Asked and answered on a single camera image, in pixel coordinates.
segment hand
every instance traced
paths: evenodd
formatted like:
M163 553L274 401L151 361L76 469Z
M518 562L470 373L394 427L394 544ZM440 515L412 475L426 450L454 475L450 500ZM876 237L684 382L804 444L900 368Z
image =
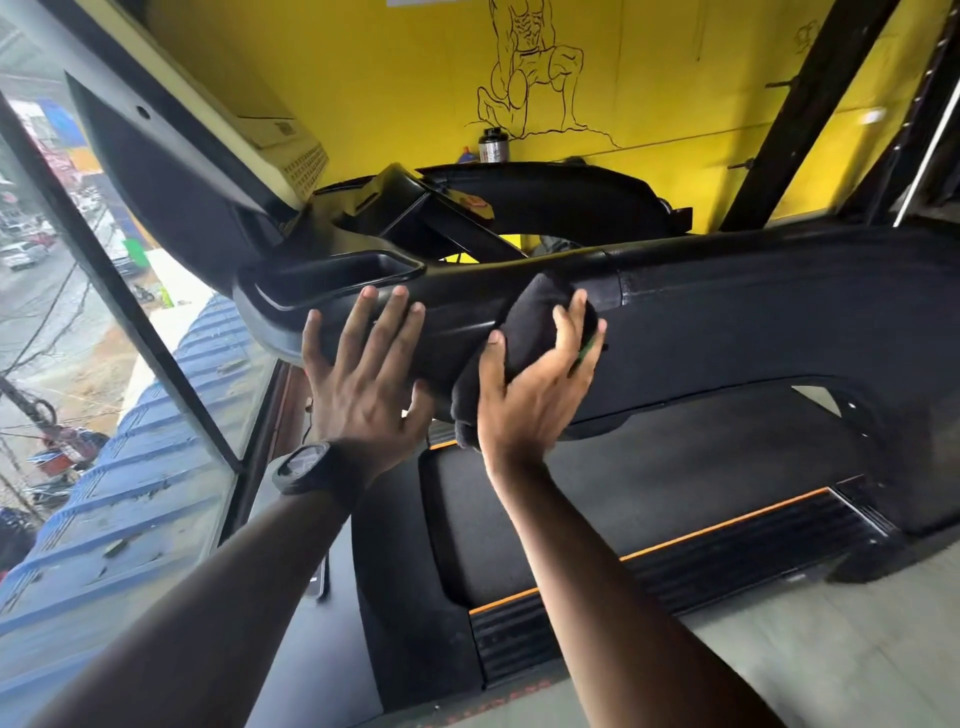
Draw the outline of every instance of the hand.
M418 381L406 418L401 415L403 384L423 328L423 304L414 303L407 312L406 287L394 288L364 347L376 297L370 285L360 292L332 367L320 351L320 311L307 316L302 345L303 370L313 392L311 439L341 446L367 484L413 452L426 436L434 409L425 383Z
M497 473L542 463L573 419L603 350L607 322L601 319L589 351L579 366L580 339L587 310L587 291L573 294L569 310L553 309L557 344L504 384L506 341L491 331L480 356L480 403L477 436L491 479Z

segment floor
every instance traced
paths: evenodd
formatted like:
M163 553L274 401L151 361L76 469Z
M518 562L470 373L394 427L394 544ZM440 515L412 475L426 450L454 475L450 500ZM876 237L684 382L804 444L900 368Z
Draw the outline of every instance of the floor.
M874 584L798 585L694 631L789 728L960 726L960 544ZM460 725L587 721L566 681Z

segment black watch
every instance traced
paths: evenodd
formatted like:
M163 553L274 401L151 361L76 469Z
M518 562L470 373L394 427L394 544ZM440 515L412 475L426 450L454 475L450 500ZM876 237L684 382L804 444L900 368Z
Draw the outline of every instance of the black watch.
M280 463L274 483L285 496L327 491L352 513L367 485L363 474L335 443L301 445Z

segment orange trim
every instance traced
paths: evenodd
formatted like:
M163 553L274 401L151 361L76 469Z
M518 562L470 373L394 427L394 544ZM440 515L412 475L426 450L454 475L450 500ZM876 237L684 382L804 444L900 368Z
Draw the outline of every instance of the orange trim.
M628 553L626 556L621 556L620 561L629 561L630 559L636 559L637 556L642 556L643 554L650 553L651 551L658 551L661 548L667 548L668 546L673 546L674 544L679 544L683 541L689 541L690 539L695 539L697 536L703 536L704 534L709 533L710 531L717 531L721 528L726 528L729 525L734 523L740 523L741 521L746 521L747 519L755 518L756 516L762 516L764 513L770 513L770 511L776 511L778 508L782 508L787 505L792 505L793 503L799 502L801 500L806 500L809 497L819 496L824 493L829 493L830 488L817 488L815 491L810 491L809 493L804 493L802 496L796 496L788 498L787 500L782 500L779 503L774 503L773 505L768 505L766 508L760 508L758 511L753 511L752 513L746 513L743 516L737 516L735 519L730 519L729 521L724 521L722 523L716 523L715 525L708 526L707 528L701 528L699 531L694 531L693 533L688 533L685 536L679 536L676 539L671 539L670 541L664 541L662 544L657 544L656 546L649 546L648 548L643 548L640 551L634 551L634 553ZM477 615L481 612L486 612L494 607L502 606L503 604L509 604L512 601L517 599L523 599L525 596L533 595L539 592L540 589L534 587L533 589L528 589L525 592L520 592L519 594L505 596L502 599L497 599L492 601L490 604L484 604L481 607L476 607L471 609L469 613L471 615Z

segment finger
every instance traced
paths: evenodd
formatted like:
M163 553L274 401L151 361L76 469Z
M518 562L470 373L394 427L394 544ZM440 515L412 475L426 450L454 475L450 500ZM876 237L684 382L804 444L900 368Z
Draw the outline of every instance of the finger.
M573 378L583 386L584 393L586 393L590 383L593 382L593 372L597 368L597 362L600 360L600 354L603 352L603 343L606 338L607 322L604 319L600 319L600 321L597 322L597 331L593 334L590 348L587 350L587 353L584 354L583 361L580 362L580 366L577 367L577 371L573 374Z
M340 345L337 347L337 361L333 368L349 374L356 369L360 361L360 354L363 351L363 335L367 330L367 322L376 305L376 288L371 285L364 286L357 296L357 302L353 305L350 315L347 316L347 322L344 324L344 330L340 334Z
M410 306L403 327L396 335L394 343L390 345L387 357L383 360L383 366L380 367L380 374L376 377L381 385L396 388L407 378L410 361L413 359L414 349L417 348L420 332L423 330L425 315L426 308L422 303L417 302Z
M403 418L403 433L409 438L408 442L416 443L426 437L426 431L433 420L435 406L436 403L426 382L418 380L414 384L410 409L407 411L407 416Z
M576 327L573 326L570 314L561 305L553 307L553 323L557 326L556 349L569 360L566 365L569 367L580 350L580 336L577 334Z
M570 299L570 306L567 309L570 314L570 321L573 322L573 329L577 333L577 351L580 350L580 342L584 335L584 318L587 316L587 291L578 288L573 292Z
M300 343L300 356L303 359L303 370L312 386L316 386L330 374L330 364L320 351L320 311L311 309L306 315L306 324L303 325L303 338Z
M507 342L503 331L494 329L487 338L487 346L480 354L480 397L503 399L504 362L507 357Z
M376 379L379 374L383 360L394 343L396 330L403 322L403 314L407 310L407 296L405 285L394 288L390 300L383 307L380 318L376 320L373 331L370 332L367 346L363 349L363 356L360 357L360 363L357 365L357 374L360 376Z

